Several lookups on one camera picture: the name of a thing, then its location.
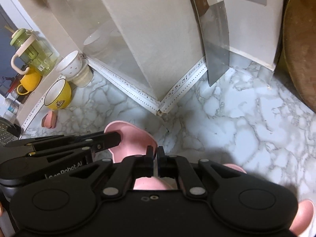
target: white wall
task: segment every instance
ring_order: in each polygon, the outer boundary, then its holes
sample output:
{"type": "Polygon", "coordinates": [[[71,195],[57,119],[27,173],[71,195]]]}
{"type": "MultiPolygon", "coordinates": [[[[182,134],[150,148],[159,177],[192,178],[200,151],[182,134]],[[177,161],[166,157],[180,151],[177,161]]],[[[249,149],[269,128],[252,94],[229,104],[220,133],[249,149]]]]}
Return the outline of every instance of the white wall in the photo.
{"type": "Polygon", "coordinates": [[[247,0],[224,2],[231,51],[274,70],[283,0],[267,0],[267,6],[247,0]]]}

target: cup handle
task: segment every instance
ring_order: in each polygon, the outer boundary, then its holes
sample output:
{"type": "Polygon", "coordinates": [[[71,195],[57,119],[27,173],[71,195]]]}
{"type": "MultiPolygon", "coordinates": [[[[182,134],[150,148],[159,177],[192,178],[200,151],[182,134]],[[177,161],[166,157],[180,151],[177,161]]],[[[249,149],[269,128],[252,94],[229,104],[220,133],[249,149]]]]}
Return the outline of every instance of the cup handle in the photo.
{"type": "Polygon", "coordinates": [[[18,87],[16,88],[16,92],[17,92],[19,95],[26,95],[26,94],[28,94],[28,93],[30,92],[30,91],[27,91],[27,92],[25,92],[25,93],[20,93],[20,92],[19,92],[19,87],[20,87],[20,86],[22,86],[22,84],[19,84],[18,87]]]}

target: yellow bowl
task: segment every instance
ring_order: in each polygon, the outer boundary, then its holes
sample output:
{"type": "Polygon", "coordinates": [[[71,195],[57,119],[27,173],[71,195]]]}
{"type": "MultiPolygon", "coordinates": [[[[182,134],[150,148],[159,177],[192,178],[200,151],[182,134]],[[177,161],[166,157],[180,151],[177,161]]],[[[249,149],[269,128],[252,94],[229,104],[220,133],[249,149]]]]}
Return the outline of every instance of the yellow bowl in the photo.
{"type": "Polygon", "coordinates": [[[58,80],[48,90],[44,105],[51,110],[59,110],[66,108],[71,102],[71,88],[65,79],[58,80]]]}

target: screw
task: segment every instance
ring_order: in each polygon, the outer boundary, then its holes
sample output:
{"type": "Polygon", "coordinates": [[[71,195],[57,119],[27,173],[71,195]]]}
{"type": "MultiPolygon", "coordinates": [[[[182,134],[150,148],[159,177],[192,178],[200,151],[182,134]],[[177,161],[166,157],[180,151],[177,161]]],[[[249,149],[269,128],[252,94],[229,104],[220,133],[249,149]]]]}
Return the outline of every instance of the screw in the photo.
{"type": "Polygon", "coordinates": [[[202,188],[202,187],[192,187],[191,189],[190,189],[190,193],[192,194],[192,195],[202,195],[202,194],[204,194],[206,192],[206,190],[204,189],[204,188],[202,188]]]}
{"type": "Polygon", "coordinates": [[[117,188],[107,187],[107,188],[103,189],[103,193],[107,196],[114,196],[114,195],[117,195],[119,193],[119,191],[117,188]]]}
{"type": "Polygon", "coordinates": [[[142,201],[149,201],[150,199],[148,197],[141,197],[140,198],[142,201]]]}
{"type": "Polygon", "coordinates": [[[157,199],[159,199],[159,196],[157,196],[157,195],[151,195],[151,196],[150,196],[150,199],[151,199],[151,200],[157,200],[157,199]]]}

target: cleaver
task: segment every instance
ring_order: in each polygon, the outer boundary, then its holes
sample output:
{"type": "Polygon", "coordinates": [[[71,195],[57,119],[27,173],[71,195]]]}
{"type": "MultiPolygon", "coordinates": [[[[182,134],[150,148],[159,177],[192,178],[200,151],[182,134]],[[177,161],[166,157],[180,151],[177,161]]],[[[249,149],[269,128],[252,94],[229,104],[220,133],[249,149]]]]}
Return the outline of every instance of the cleaver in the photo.
{"type": "Polygon", "coordinates": [[[209,5],[207,0],[191,0],[200,24],[209,85],[229,69],[229,30],[224,1],[209,5]]]}

